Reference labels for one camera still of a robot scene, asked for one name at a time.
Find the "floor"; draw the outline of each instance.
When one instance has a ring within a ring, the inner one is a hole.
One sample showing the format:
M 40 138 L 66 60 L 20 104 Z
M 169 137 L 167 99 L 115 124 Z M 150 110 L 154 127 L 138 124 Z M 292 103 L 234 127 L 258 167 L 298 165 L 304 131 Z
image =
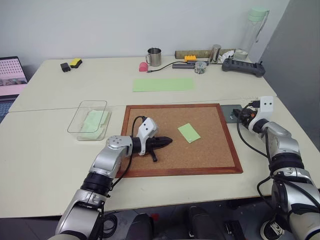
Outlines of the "floor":
M 114 235 L 109 240 L 124 240 L 131 222 L 137 214 L 147 213 L 153 216 L 155 236 L 154 240 L 189 239 L 185 227 L 185 212 L 189 206 L 205 209 L 219 224 L 226 240 L 234 239 L 224 231 L 223 222 L 238 220 L 243 233 L 248 240 L 260 240 L 259 227 L 264 216 L 268 213 L 268 206 L 264 202 L 247 204 L 231 209 L 227 201 L 211 201 L 196 204 L 181 204 L 172 206 L 149 207 L 115 212 L 118 225 Z M 58 217 L 51 218 L 1 218 L 1 240 L 46 240 L 54 235 L 58 224 Z M 293 240 L 293 236 L 286 232 L 281 240 Z

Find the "metal cup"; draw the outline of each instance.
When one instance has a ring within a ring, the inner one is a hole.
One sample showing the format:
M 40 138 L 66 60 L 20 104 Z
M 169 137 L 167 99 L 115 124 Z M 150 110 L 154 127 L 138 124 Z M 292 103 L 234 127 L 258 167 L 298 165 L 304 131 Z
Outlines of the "metal cup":
M 145 61 L 152 67 L 161 65 L 161 49 L 152 47 L 148 49 L 148 54 L 145 56 Z
M 219 44 L 215 44 L 212 46 L 212 50 L 208 59 L 209 63 L 218 62 L 220 49 L 221 49 L 221 46 Z

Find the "green sticky note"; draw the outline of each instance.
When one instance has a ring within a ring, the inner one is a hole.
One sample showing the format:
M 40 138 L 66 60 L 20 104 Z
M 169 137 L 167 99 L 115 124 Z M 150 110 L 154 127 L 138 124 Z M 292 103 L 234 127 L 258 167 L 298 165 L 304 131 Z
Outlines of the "green sticky note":
M 140 78 L 133 81 L 133 92 L 187 91 L 194 89 L 192 78 Z
M 184 136 L 185 140 L 188 143 L 192 143 L 193 141 L 201 138 L 200 135 L 196 132 L 196 130 L 191 126 L 190 123 L 187 123 L 181 127 L 178 127 L 180 133 Z

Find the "plastic bottle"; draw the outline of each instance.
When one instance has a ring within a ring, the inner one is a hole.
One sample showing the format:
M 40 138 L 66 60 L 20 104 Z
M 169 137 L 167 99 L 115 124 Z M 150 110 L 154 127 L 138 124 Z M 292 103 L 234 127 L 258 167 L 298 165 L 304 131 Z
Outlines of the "plastic bottle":
M 259 34 L 262 31 L 269 14 L 269 10 L 263 7 L 251 8 L 239 48 L 235 50 L 233 58 L 236 60 L 245 60 L 250 52 L 254 42 L 258 42 Z

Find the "gray wall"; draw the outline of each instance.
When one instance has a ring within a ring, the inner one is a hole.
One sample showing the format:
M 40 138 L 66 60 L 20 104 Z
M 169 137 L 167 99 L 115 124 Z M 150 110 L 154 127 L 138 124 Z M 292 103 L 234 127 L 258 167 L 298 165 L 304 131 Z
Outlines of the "gray wall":
M 46 59 L 144 56 L 150 47 L 235 48 L 250 8 L 270 10 L 257 61 L 289 0 L 1 0 L 0 57 L 17 55 L 33 72 Z
M 320 149 L 319 0 L 290 0 L 261 60 L 266 80 Z

